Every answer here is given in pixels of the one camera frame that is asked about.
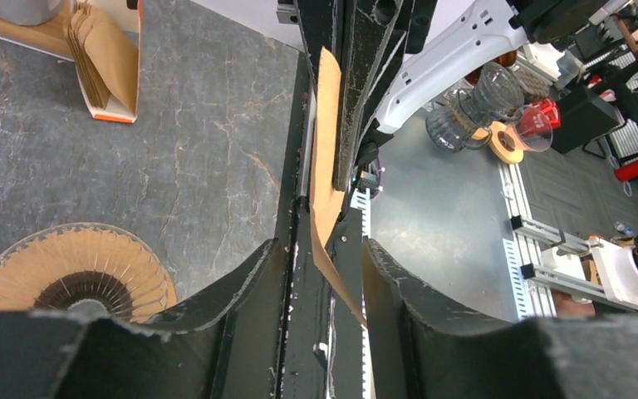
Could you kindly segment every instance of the cardboard box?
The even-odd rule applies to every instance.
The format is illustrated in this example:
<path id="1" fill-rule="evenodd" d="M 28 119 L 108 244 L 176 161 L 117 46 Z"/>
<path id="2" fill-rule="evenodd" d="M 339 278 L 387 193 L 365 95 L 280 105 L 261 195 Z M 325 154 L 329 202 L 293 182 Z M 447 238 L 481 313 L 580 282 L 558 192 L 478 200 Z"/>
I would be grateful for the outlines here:
<path id="1" fill-rule="evenodd" d="M 72 0 L 71 8 L 74 7 L 75 2 L 84 2 L 84 0 Z M 87 98 L 85 87 L 82 83 L 79 71 L 77 71 L 77 80 L 79 81 L 82 94 L 84 96 L 84 102 L 89 110 L 91 117 L 100 121 L 111 121 L 121 123 L 133 123 L 138 118 L 138 91 L 139 91 L 139 70 L 140 70 L 140 2 L 137 10 L 131 10 L 128 8 L 126 0 L 89 0 L 89 4 L 98 8 L 102 12 L 105 12 L 111 19 L 114 20 L 118 28 L 123 32 L 131 32 L 138 35 L 138 59 L 135 68 L 126 66 L 126 70 L 131 70 L 130 73 L 135 74 L 135 99 L 128 101 L 129 103 L 135 103 L 133 110 L 130 107 L 124 106 L 124 103 L 119 101 L 115 96 L 110 96 L 108 103 L 104 107 L 93 106 Z M 102 54 L 110 52 L 109 48 L 101 46 Z"/>

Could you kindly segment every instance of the glass dripper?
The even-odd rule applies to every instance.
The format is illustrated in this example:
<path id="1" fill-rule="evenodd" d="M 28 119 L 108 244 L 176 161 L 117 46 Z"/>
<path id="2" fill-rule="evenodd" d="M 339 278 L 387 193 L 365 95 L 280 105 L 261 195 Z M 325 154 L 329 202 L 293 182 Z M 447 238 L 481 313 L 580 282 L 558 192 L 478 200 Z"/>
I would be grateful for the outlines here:
<path id="1" fill-rule="evenodd" d="M 495 62 L 483 66 L 474 89 L 451 90 L 445 97 L 449 104 L 430 112 L 425 124 L 431 140 L 453 152 L 468 147 L 477 129 L 487 130 L 494 120 L 507 119 L 511 110 L 524 104 L 517 79 Z"/>

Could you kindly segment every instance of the cracked stone texture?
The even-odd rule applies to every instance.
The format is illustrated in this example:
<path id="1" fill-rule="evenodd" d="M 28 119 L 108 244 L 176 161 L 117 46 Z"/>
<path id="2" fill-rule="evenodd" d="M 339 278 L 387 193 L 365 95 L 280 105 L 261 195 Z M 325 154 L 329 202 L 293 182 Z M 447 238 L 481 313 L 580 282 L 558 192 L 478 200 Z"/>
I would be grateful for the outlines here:
<path id="1" fill-rule="evenodd" d="M 91 119 L 74 64 L 0 41 L 0 253 L 113 224 L 186 298 L 274 235 L 298 54 L 187 0 L 143 7 L 132 126 Z"/>

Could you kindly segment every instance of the wooden shelf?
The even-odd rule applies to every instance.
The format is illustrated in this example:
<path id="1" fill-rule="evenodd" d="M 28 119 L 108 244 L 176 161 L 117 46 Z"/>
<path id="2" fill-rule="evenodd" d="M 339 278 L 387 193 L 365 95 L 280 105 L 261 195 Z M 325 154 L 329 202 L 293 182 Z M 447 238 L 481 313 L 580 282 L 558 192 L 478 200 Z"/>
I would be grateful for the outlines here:
<path id="1" fill-rule="evenodd" d="M 69 13 L 65 4 L 57 17 L 35 27 L 22 27 L 0 18 L 0 38 L 71 60 L 70 48 L 62 31 L 62 24 Z"/>

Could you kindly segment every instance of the folded paper filter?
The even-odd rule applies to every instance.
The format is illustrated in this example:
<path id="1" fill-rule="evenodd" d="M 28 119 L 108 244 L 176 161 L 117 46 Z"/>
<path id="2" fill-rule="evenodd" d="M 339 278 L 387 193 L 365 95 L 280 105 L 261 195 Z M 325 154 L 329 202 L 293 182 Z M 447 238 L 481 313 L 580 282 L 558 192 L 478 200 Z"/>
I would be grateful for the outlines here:
<path id="1" fill-rule="evenodd" d="M 124 30 L 140 32 L 137 10 L 122 0 L 75 2 L 63 29 L 91 116 L 133 123 L 138 114 L 139 51 Z"/>

